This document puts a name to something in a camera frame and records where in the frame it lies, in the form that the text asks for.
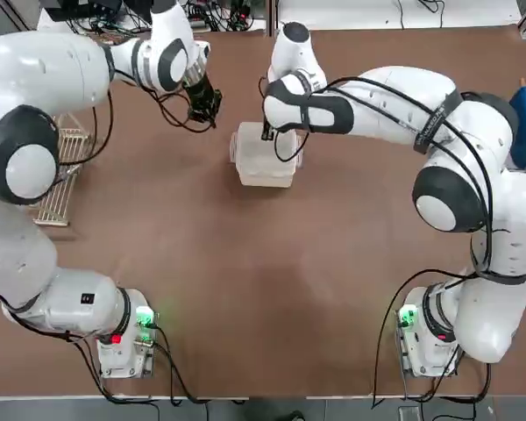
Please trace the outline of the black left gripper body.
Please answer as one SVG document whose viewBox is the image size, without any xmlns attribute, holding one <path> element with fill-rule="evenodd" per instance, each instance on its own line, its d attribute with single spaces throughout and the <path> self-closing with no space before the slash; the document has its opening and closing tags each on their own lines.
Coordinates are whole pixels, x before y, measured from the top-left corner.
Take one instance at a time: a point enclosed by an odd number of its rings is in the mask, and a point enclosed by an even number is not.
<svg viewBox="0 0 526 421">
<path fill-rule="evenodd" d="M 188 86 L 188 97 L 191 107 L 202 109 L 205 112 L 205 106 L 212 97 L 214 89 L 208 76 L 204 76 L 199 82 Z"/>
</svg>

